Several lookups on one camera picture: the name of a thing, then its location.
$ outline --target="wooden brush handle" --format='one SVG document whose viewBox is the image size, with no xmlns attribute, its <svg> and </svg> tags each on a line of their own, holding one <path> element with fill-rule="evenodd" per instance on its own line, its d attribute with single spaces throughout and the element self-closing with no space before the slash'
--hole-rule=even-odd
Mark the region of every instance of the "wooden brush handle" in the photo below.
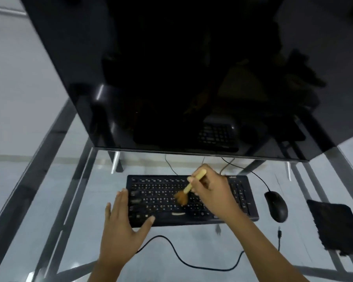
<svg viewBox="0 0 353 282">
<path fill-rule="evenodd" d="M 205 174 L 207 174 L 207 170 L 202 169 L 202 170 L 195 176 L 195 179 L 197 179 L 197 180 L 200 181 L 200 180 L 204 177 Z M 184 194 L 187 194 L 189 191 L 191 191 L 191 189 L 192 189 L 192 185 L 191 185 L 191 183 L 189 183 L 189 184 L 187 185 L 187 187 L 184 188 L 183 193 L 184 193 Z"/>
</svg>

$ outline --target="hand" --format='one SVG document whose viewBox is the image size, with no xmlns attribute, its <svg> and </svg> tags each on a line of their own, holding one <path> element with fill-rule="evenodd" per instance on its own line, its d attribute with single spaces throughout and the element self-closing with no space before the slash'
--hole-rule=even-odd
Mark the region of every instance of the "hand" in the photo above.
<svg viewBox="0 0 353 282">
<path fill-rule="evenodd" d="M 199 181 L 194 177 L 202 169 L 207 170 L 207 174 Z M 227 178 L 219 175 L 209 165 L 200 166 L 187 180 L 192 184 L 192 192 L 197 194 L 204 205 L 223 221 L 230 218 L 233 211 L 240 210 L 231 193 Z"/>
<path fill-rule="evenodd" d="M 134 232 L 128 220 L 128 190 L 116 195 L 112 211 L 107 203 L 105 226 L 98 262 L 111 268 L 122 268 L 137 252 L 150 231 L 155 217 L 149 217 L 138 232 Z"/>
</svg>

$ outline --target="black mouse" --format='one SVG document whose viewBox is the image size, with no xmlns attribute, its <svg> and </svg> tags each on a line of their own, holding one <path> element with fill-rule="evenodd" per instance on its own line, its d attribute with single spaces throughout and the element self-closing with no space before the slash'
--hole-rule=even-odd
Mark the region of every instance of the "black mouse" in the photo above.
<svg viewBox="0 0 353 282">
<path fill-rule="evenodd" d="M 269 191 L 264 194 L 268 203 L 271 217 L 278 223 L 283 223 L 287 220 L 287 204 L 284 199 L 275 191 Z"/>
</svg>

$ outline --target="monitor screen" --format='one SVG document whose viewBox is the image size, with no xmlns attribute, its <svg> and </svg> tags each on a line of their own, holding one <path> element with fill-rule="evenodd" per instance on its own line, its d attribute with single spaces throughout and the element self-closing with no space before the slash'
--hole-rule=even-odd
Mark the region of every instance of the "monitor screen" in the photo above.
<svg viewBox="0 0 353 282">
<path fill-rule="evenodd" d="M 353 0 L 22 0 L 94 145 L 311 160 L 353 136 Z"/>
</svg>

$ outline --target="cleaning brush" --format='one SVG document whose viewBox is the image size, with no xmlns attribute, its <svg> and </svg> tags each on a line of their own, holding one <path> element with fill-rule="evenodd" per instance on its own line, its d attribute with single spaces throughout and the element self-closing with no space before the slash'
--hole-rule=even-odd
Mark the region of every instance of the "cleaning brush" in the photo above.
<svg viewBox="0 0 353 282">
<path fill-rule="evenodd" d="M 197 180 L 201 180 L 204 175 L 207 174 L 207 170 L 205 169 L 202 169 L 196 176 L 195 176 L 195 179 Z M 175 195 L 174 195 L 174 198 L 176 199 L 176 201 L 178 202 L 178 204 L 184 206 L 184 205 L 187 205 L 188 203 L 188 192 L 191 191 L 192 189 L 192 185 L 191 183 L 189 183 L 187 185 L 187 187 L 184 188 L 184 190 L 181 190 L 179 192 L 177 192 Z"/>
</svg>

